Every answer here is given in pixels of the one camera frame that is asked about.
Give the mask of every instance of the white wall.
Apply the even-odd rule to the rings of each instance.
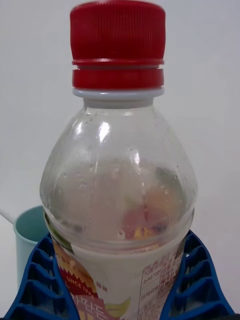
[[[12,219],[40,202],[48,155],[82,105],[72,96],[69,43],[69,11],[78,3],[0,0],[0,209]],[[160,110],[198,177],[193,230],[240,312],[240,1],[157,3],[167,16]]]

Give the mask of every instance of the plastic bottle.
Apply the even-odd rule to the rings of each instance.
[[[197,183],[153,106],[164,92],[165,12],[111,0],[70,14],[73,93],[40,197],[81,320],[157,320],[181,263]]]

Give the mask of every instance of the plastic cup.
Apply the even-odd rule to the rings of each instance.
[[[48,232],[43,207],[39,205],[23,212],[15,220],[13,229],[16,235],[17,285],[19,286],[31,252]]]

